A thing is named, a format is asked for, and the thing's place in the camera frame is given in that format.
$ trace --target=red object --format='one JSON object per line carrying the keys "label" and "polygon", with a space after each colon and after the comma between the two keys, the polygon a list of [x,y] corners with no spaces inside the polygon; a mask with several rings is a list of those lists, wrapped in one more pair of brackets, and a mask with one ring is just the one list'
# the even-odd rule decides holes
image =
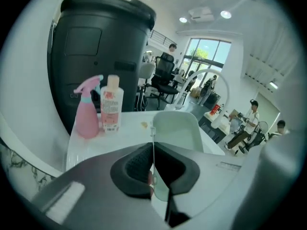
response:
{"label": "red object", "polygon": [[219,106],[218,104],[216,104],[216,105],[214,106],[214,108],[211,110],[210,114],[211,114],[211,115],[214,115],[214,114],[217,112],[217,110],[219,110],[220,107],[221,107],[221,106]]}

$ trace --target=white lamp arm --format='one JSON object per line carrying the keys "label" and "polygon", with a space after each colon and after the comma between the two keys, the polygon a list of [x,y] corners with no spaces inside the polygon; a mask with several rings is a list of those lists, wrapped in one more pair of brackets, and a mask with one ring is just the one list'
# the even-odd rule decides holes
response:
{"label": "white lamp arm", "polygon": [[228,85],[228,82],[227,80],[225,79],[225,77],[222,75],[222,73],[220,73],[219,71],[216,71],[216,70],[211,70],[211,69],[204,69],[204,70],[199,70],[199,71],[196,71],[194,72],[186,81],[186,83],[183,85],[178,97],[175,99],[174,101],[174,106],[176,106],[181,98],[181,96],[183,95],[185,89],[187,88],[188,84],[192,81],[193,78],[195,78],[198,74],[200,73],[204,73],[204,72],[211,72],[211,73],[214,73],[218,76],[220,76],[225,85],[226,85],[226,91],[227,91],[227,98],[226,98],[226,102],[225,102],[225,106],[224,108],[222,109],[222,111],[220,112],[220,114],[218,115],[218,117],[211,123],[211,126],[213,128],[218,128],[219,124],[220,124],[220,121],[223,117],[223,115],[225,114],[226,110],[227,110],[227,107],[228,107],[228,103],[229,103],[229,97],[230,97],[230,90],[229,90],[229,85]]}

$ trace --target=white chair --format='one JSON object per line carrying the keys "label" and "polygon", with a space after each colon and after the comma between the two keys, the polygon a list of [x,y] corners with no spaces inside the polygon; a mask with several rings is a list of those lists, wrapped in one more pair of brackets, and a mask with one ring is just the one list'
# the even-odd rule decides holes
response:
{"label": "white chair", "polygon": [[155,65],[153,63],[143,63],[140,69],[139,78],[145,79],[145,84],[151,78]]}

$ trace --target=railing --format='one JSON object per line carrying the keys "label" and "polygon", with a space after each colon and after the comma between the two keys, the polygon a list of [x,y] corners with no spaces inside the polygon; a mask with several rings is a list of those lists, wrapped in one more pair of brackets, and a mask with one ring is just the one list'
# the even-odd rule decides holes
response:
{"label": "railing", "polygon": [[148,35],[148,38],[151,38],[156,43],[162,44],[166,47],[169,47],[170,44],[176,44],[174,41],[170,40],[168,37],[162,35],[161,33],[158,33],[155,30],[151,30],[151,32]]}

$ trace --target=tree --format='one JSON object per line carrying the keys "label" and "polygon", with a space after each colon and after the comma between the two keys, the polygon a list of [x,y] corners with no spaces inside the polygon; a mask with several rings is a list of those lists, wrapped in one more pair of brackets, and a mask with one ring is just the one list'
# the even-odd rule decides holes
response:
{"label": "tree", "polygon": [[[194,51],[195,51],[194,48],[191,49],[190,52],[189,52],[189,55],[192,56]],[[205,51],[201,48],[198,48],[194,56],[206,59],[208,57],[208,54],[209,54],[208,51]]]}

